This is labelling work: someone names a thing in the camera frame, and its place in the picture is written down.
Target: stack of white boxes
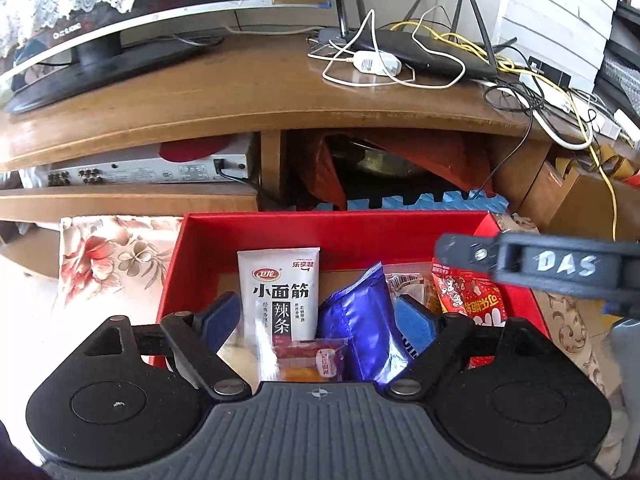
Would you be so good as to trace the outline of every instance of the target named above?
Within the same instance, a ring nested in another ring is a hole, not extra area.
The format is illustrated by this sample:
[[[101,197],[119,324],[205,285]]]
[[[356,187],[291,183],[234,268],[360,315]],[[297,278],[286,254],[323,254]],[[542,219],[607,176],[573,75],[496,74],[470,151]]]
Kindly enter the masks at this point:
[[[493,43],[517,37],[527,57],[567,72],[573,88],[591,92],[617,1],[501,0]],[[505,54],[522,62],[513,51]]]

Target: yellow cable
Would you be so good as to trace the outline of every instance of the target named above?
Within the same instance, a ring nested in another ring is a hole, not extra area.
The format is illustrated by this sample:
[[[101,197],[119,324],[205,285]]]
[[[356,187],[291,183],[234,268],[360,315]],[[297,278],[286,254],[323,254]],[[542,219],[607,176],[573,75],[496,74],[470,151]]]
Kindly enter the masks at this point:
[[[405,25],[415,25],[417,27],[420,24],[418,22],[412,22],[412,21],[400,22],[400,23],[396,23],[395,25],[393,25],[390,30],[396,30],[396,29],[398,29],[400,27],[404,27]],[[421,26],[425,30],[428,30],[429,33],[436,40],[443,41],[444,43],[447,43],[447,44],[450,44],[450,45],[455,46],[457,48],[460,48],[462,50],[465,50],[466,52],[475,54],[480,59],[482,59],[484,62],[488,63],[488,59],[487,59],[488,55],[485,52],[485,50],[482,49],[480,46],[476,45],[475,43],[469,41],[464,36],[461,36],[460,34],[457,34],[455,32],[445,32],[444,34],[439,34],[435,30],[433,30],[431,27],[428,27],[425,24],[422,24]],[[455,43],[453,41],[449,41],[449,40],[447,40],[445,38],[445,36],[454,37],[457,40],[462,41],[463,43],[461,44],[461,43]],[[575,117],[577,118],[578,126],[580,127],[580,132],[582,133],[582,136],[584,137],[584,140],[588,140],[589,139],[589,136],[588,136],[586,130],[584,129],[584,125],[582,124],[582,118],[580,117],[580,113],[578,112],[578,108],[576,107],[574,99],[572,98],[571,94],[565,92],[557,84],[553,83],[548,78],[544,77],[542,74],[533,72],[531,70],[524,70],[524,69],[516,68],[515,67],[515,63],[510,58],[506,57],[503,54],[498,54],[496,56],[496,60],[498,60],[498,59],[500,59],[498,61],[498,68],[502,72],[515,73],[515,74],[528,74],[530,76],[533,76],[535,78],[540,79],[540,81],[544,81],[546,84],[548,84],[549,86],[555,88],[557,91],[562,93],[564,95],[564,97],[567,98],[567,100],[569,101],[569,104],[571,105],[572,111],[574,112]],[[613,241],[615,241],[616,240],[616,232],[618,230],[618,200],[616,199],[616,191],[613,189],[613,185],[611,184],[611,181],[609,180],[609,177],[607,176],[605,171],[602,169],[602,165],[600,164],[600,161],[598,160],[598,155],[596,154],[595,150],[593,149],[593,146],[589,146],[589,152],[591,154],[591,158],[593,159],[594,163],[596,164],[596,166],[598,168],[598,171],[600,172],[600,175],[602,176],[605,184],[609,188],[609,192],[611,193],[611,201],[612,201],[612,204],[613,204],[613,226],[612,226],[612,233],[611,234],[612,234]]]

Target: purple foil bag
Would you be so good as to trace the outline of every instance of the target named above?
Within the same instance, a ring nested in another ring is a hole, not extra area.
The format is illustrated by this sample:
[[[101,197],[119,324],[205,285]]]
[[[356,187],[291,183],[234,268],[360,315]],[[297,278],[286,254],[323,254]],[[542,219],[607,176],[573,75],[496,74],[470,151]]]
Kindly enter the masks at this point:
[[[316,337],[350,340],[345,380],[387,384],[404,370],[411,359],[396,326],[381,262],[325,300]]]

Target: black strap with white lettering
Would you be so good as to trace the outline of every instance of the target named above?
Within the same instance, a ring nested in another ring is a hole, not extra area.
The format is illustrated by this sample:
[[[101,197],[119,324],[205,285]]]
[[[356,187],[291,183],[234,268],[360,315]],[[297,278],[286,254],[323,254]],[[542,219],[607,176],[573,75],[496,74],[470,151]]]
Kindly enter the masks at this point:
[[[486,273],[497,283],[608,300],[621,316],[640,317],[640,244],[502,233],[445,234],[435,257],[446,266]]]

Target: gray plastic object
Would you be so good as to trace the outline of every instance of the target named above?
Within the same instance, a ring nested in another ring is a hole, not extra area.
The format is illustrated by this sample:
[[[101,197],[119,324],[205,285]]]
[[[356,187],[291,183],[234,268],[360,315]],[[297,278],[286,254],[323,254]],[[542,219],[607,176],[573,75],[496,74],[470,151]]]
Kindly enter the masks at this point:
[[[622,395],[629,420],[629,429],[622,440],[622,453],[616,468],[616,476],[619,476],[631,466],[640,440],[640,320],[619,321],[612,327],[608,337],[614,359],[620,366]]]
[[[263,383],[249,400],[217,405],[191,440],[156,462],[44,469],[56,480],[606,478],[589,465],[532,475],[475,462],[447,443],[420,406],[385,399],[369,383]]]

